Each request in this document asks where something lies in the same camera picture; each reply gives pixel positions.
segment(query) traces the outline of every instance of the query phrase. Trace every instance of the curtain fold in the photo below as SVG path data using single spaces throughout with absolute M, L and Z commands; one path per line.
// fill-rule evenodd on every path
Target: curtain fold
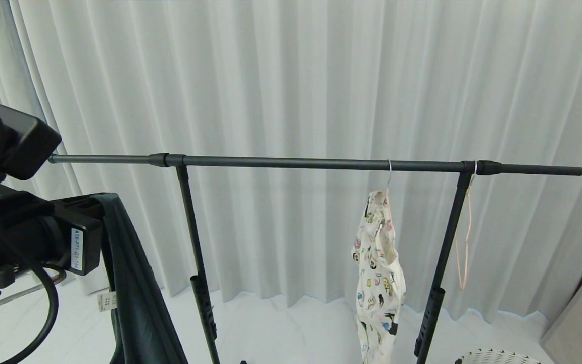
M 61 153 L 582 166 L 582 2 L 13 0 L 6 11 L 0 83 L 23 79 L 26 110 L 60 131 Z M 15 107 L 9 94 L 0 86 Z M 210 286 L 224 300 L 247 290 L 288 305 L 355 302 L 349 249 L 388 172 L 189 172 Z M 393 172 L 415 309 L 456 179 Z M 118 193 L 157 279 L 171 295 L 187 287 L 196 269 L 174 170 L 46 166 L 31 184 L 51 198 Z M 460 292 L 451 253 L 445 308 L 554 320 L 582 275 L 582 177 L 480 176 L 471 201 L 469 284 Z M 465 209 L 461 238 L 466 224 Z M 86 292 L 104 287 L 85 278 Z

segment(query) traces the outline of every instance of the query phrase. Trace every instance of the black metal clothes rack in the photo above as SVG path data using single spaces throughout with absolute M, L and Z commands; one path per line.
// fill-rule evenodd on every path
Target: black metal clothes rack
M 48 159 L 51 163 L 119 163 L 119 164 L 151 164 L 159 167 L 175 167 L 176 175 L 183 196 L 187 226 L 192 242 L 197 275 L 190 281 L 195 295 L 199 316 L 201 318 L 206 343 L 210 351 L 213 364 L 219 364 L 219 354 L 215 339 L 217 339 L 217 325 L 213 318 L 210 291 L 206 279 L 201 242 L 192 206 L 192 194 L 188 178 L 188 166 L 230 166 L 255 168 L 309 168 L 329 170 L 391 170 L 391 171 L 418 171 L 418 172 L 453 172 L 459 173 L 457 191 L 453 198 L 448 225 L 444 233 L 439 259 L 432 278 L 432 286 L 428 302 L 423 313 L 421 329 L 414 344 L 414 355 L 417 364 L 425 364 L 430 350 L 430 344 L 437 325 L 444 294 L 441 287 L 446 262 L 451 251 L 455 230 L 460 213 L 464 205 L 466 191 L 471 177 L 477 175 L 494 175 L 499 173 L 520 173 L 538 175 L 582 175 L 582 168 L 566 166 L 536 166 L 525 164 L 501 164 L 494 161 L 386 161 L 386 160 L 356 160 L 356 159 L 306 159 L 306 158 L 262 158 L 262 157 L 208 157 L 182 154 L 151 154 L 151 155 L 53 155 Z

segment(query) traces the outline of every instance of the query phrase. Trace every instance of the white woven basket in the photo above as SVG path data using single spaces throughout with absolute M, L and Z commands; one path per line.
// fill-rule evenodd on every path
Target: white woven basket
M 541 364 L 541 362 L 515 352 L 487 349 L 469 352 L 457 359 L 455 364 Z

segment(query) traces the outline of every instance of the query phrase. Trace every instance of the white marble floor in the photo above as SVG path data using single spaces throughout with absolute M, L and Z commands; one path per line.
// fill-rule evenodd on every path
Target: white marble floor
M 16 284 L 17 289 L 32 284 Z M 78 283 L 59 288 L 60 315 L 50 336 L 26 362 L 105 363 L 114 348 L 109 313 L 99 313 L 95 295 L 84 296 Z M 324 304 L 304 298 L 289 309 L 282 297 L 261 300 L 242 293 L 221 303 L 212 293 L 217 346 L 223 363 L 330 364 L 360 363 L 354 313 L 344 300 Z M 191 290 L 166 297 L 185 355 L 190 364 L 209 363 L 201 323 Z M 46 315 L 46 295 L 33 293 L 0 307 L 0 362 L 36 335 Z M 421 315 L 405 307 L 395 343 L 393 363 L 415 362 L 412 354 Z M 430 348 L 429 364 L 453 364 L 464 352 L 501 348 L 531 355 L 543 364 L 552 360 L 538 345 L 547 321 L 540 314 L 527 318 L 502 313 L 491 325 L 473 311 L 457 321 L 443 312 Z

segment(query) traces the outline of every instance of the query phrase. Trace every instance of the label sticker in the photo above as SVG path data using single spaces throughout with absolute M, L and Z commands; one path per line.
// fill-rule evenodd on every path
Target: label sticker
M 116 309 L 116 292 L 106 292 L 98 294 L 98 311 L 104 312 L 110 309 Z
M 78 271 L 82 271 L 84 267 L 84 256 L 82 255 L 84 237 L 84 231 L 71 228 L 71 267 Z

